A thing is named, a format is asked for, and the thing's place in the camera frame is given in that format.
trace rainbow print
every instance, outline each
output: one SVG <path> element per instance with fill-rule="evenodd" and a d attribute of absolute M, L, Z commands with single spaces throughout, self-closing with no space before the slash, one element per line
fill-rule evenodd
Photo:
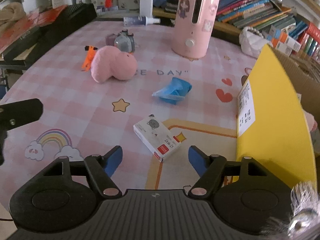
<path fill-rule="evenodd" d="M 36 142 L 42 146 L 48 142 L 56 142 L 59 145 L 60 151 L 66 145 L 72 146 L 70 136 L 61 129 L 50 129 L 45 131 L 36 139 Z"/>

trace stuffed toy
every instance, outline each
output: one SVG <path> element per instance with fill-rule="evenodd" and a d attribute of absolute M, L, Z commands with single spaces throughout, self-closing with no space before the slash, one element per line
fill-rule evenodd
<path fill-rule="evenodd" d="M 132 54 L 122 52 L 114 46 L 98 49 L 91 62 L 91 76 L 98 83 L 110 77 L 128 80 L 134 76 L 138 63 Z"/>

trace pink humidifier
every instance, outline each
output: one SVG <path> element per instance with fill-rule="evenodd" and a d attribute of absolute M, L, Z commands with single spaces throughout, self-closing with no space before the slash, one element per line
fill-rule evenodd
<path fill-rule="evenodd" d="M 172 50 L 198 59 L 207 53 L 219 0 L 179 0 Z"/>

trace orange plastic piece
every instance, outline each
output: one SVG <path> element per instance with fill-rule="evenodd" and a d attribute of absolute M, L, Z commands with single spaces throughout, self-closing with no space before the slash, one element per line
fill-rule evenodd
<path fill-rule="evenodd" d="M 84 60 L 84 63 L 82 65 L 82 68 L 84 70 L 82 71 L 88 71 L 91 68 L 91 62 L 93 61 L 94 56 L 96 55 L 97 51 L 94 50 L 94 46 L 89 46 L 87 57 Z"/>

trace star print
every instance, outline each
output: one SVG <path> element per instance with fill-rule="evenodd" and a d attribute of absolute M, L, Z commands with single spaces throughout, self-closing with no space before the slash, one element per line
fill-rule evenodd
<path fill-rule="evenodd" d="M 127 110 L 127 106 L 129 106 L 130 103 L 124 101 L 121 98 L 121 99 L 119 99 L 119 101 L 112 102 L 112 105 L 113 105 L 114 112 L 117 112 L 117 111 L 125 112 Z"/>

